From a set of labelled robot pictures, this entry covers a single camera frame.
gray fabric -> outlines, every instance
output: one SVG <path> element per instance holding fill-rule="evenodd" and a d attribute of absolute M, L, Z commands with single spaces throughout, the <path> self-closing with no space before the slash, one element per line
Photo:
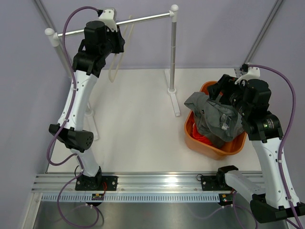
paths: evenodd
<path fill-rule="evenodd" d="M 184 103 L 194 112 L 198 133 L 207 137 L 217 148 L 221 148 L 225 142 L 232 141 L 244 131 L 241 116 L 232 106 L 220 104 L 220 97 L 211 101 L 205 93 L 195 92 Z M 223 114 L 230 118 L 227 130 L 222 129 Z"/>

white tabletop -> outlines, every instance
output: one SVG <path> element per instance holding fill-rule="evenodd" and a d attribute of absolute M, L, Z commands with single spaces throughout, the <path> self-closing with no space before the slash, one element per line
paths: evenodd
<path fill-rule="evenodd" d="M 258 157 L 246 140 L 243 150 L 222 161 L 190 150 L 184 142 L 184 122 L 189 109 L 184 101 L 207 81 L 223 74 L 235 76 L 233 69 L 176 69 L 175 88 L 181 116 L 175 117 L 167 94 L 163 69 L 119 70 L 114 83 L 103 71 L 90 104 L 100 139 L 92 144 L 103 172 L 194 172 L 216 171 L 235 165 L 241 171 L 260 171 Z M 88 129 L 86 118 L 84 129 Z M 60 162 L 70 154 L 57 142 L 52 160 Z M 75 158 L 66 164 L 49 166 L 48 172 L 72 172 Z"/>

orange basket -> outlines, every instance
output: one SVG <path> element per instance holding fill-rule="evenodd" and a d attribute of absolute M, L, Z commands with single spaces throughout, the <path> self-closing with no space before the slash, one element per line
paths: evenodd
<path fill-rule="evenodd" d="M 216 83 L 216 81 L 209 81 L 206 82 L 202 88 L 201 92 L 209 94 L 207 91 L 207 87 Z M 185 124 L 184 124 L 184 132 L 185 132 L 185 143 L 187 147 L 191 150 L 197 151 L 198 153 L 204 154 L 214 160 L 222 160 L 228 155 L 235 155 L 239 153 L 243 147 L 244 142 L 247 137 L 247 133 L 244 131 L 239 136 L 237 136 L 233 141 L 226 142 L 223 147 L 220 149 L 215 148 L 214 146 L 209 146 L 205 143 L 197 141 L 196 139 L 192 138 L 193 134 L 193 125 L 194 125 L 194 113 L 191 111 L 189 116 L 187 117 Z"/>

